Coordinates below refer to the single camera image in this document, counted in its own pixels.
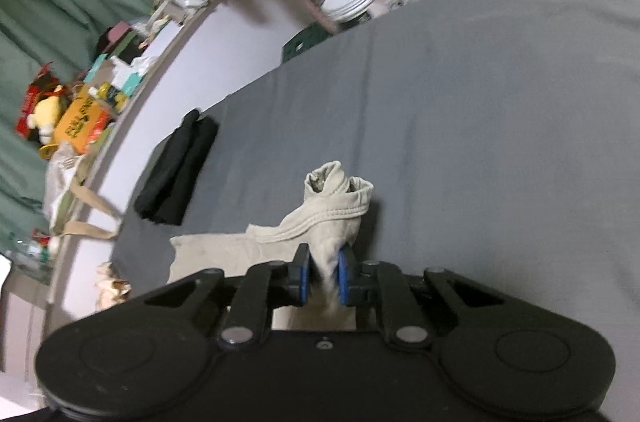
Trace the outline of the crumpled beige cloth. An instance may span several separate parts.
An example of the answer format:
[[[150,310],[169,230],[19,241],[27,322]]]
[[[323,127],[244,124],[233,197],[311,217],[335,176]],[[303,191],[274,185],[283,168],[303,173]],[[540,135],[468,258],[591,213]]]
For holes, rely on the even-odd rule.
[[[96,310],[98,312],[125,303],[131,292],[130,283],[117,275],[110,262],[96,268]]]

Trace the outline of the grey bed sheet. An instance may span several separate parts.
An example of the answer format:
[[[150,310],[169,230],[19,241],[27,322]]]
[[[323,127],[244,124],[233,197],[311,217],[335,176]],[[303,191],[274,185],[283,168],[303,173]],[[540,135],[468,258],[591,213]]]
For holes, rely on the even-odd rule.
[[[271,226],[329,161],[374,186],[361,254],[439,266],[577,319],[614,348],[603,409],[639,416],[639,0],[420,0],[210,110],[179,227],[128,212],[112,260],[160,287],[171,238]]]

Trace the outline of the yellow plush toy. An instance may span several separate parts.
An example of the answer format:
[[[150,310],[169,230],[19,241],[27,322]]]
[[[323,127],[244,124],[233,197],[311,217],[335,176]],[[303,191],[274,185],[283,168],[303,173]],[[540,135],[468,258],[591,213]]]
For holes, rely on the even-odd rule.
[[[52,142],[55,127],[63,115],[65,100],[66,90],[63,84],[37,96],[36,104],[26,117],[26,124],[29,130],[37,132],[41,145]]]

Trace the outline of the beige canvas tote bag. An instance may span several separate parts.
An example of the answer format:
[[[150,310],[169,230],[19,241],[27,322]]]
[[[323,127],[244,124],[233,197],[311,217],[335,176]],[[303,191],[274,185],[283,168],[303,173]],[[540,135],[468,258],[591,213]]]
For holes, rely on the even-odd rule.
[[[81,155],[69,142],[58,145],[47,164],[42,212],[49,223],[52,237],[78,236],[100,240],[117,237],[122,216],[101,196],[85,185],[93,156]],[[86,205],[111,216],[115,228],[107,231],[99,226],[73,219],[72,206]]]

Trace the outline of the dark green plastic stool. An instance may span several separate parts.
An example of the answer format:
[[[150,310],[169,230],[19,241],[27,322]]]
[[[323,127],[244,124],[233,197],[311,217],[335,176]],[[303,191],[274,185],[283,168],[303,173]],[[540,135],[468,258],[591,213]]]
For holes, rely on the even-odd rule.
[[[281,49],[281,63],[285,64],[289,60],[300,54],[307,52],[314,46],[332,38],[333,34],[326,31],[319,23],[313,23],[301,31],[297,32]]]

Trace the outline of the teal white boxes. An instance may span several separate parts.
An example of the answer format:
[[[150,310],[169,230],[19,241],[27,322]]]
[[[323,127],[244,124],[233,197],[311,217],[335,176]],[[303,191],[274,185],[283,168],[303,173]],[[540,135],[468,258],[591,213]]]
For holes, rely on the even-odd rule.
[[[107,57],[101,54],[94,62],[87,75],[85,83],[98,88],[103,83],[110,83],[115,89],[131,97],[150,71],[156,60],[155,56],[134,57],[130,64],[117,56]]]

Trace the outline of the yellow cardboard box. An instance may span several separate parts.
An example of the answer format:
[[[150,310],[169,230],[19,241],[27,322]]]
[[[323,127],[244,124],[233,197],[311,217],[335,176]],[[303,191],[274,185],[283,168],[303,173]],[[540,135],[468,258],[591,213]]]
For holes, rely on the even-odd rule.
[[[111,108],[102,104],[96,97],[96,90],[85,84],[53,132],[53,143],[70,143],[76,153],[87,153],[91,145],[112,122]]]

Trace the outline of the red cardboard box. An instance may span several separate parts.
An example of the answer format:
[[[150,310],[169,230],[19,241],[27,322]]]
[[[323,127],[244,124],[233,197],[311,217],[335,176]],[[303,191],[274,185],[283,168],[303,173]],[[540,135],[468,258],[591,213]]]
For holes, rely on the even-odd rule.
[[[34,80],[27,86],[22,101],[20,116],[14,127],[15,132],[22,138],[29,139],[29,136],[32,135],[32,127],[29,127],[27,123],[28,116],[35,111],[36,105],[42,101],[43,98],[53,95],[55,88],[58,86],[58,83],[60,83],[60,79],[53,75],[51,67],[51,62],[42,65],[36,73]]]

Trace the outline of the beige khaki trousers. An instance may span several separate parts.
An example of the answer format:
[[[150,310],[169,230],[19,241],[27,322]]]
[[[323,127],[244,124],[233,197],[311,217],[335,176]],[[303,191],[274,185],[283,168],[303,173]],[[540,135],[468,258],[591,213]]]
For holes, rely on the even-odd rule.
[[[338,253],[355,242],[373,190],[373,184],[365,179],[346,175],[338,161],[327,162],[306,175],[303,203],[277,226],[250,225],[241,234],[171,238],[175,260],[168,280],[173,283],[205,268],[241,276],[256,264],[292,261],[298,246],[306,243],[314,264],[308,303],[276,309],[273,329],[354,330],[356,311],[341,304],[338,292]]]

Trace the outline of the folded black garment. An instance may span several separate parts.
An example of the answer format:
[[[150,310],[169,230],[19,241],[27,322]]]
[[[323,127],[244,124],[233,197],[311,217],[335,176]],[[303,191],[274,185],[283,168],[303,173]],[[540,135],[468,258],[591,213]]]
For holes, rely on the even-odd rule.
[[[134,211],[142,220],[179,226],[194,193],[198,175],[218,133],[218,123],[190,110],[179,127],[169,135],[153,165]]]

